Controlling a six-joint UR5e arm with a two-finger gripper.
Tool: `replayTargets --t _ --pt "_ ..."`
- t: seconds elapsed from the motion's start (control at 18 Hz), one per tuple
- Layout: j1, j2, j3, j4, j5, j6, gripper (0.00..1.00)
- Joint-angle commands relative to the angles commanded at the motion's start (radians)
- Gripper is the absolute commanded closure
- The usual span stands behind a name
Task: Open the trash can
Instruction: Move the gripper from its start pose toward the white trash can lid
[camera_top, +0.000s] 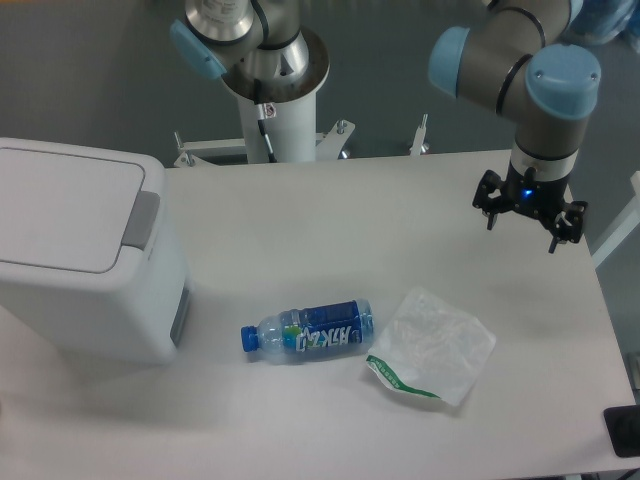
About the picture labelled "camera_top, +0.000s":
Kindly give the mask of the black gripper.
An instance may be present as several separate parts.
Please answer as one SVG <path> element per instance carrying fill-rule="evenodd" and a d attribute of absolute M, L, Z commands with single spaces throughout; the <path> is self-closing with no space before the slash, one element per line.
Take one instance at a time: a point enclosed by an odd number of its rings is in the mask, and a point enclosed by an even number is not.
<path fill-rule="evenodd" d="M 553 254 L 560 244 L 577 244 L 583 235 L 588 208 L 586 201 L 565 201 L 569 176 L 553 181 L 538 181 L 521 174 L 509 163 L 506 180 L 493 170 L 481 177 L 472 206 L 487 218 L 492 230 L 500 214 L 514 211 L 529 218 L 544 220 L 552 240 L 548 253 Z"/>

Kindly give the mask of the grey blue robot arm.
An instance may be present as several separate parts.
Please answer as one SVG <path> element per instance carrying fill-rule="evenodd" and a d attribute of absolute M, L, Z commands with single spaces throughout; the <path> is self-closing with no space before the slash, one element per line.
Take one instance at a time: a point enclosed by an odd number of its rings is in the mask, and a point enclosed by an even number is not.
<path fill-rule="evenodd" d="M 583 235 L 587 203 L 565 191 L 589 118 L 601 67 L 561 35 L 578 1 L 492 1 L 478 29 L 452 27 L 436 41 L 430 82 L 516 125 L 505 176 L 486 172 L 473 206 L 489 224 L 515 212 L 538 221 L 553 245 Z M 329 73 L 328 51 L 300 20 L 296 1 L 189 1 L 170 39 L 199 75 L 236 97 L 252 163 L 324 159 L 316 132 L 316 94 Z"/>

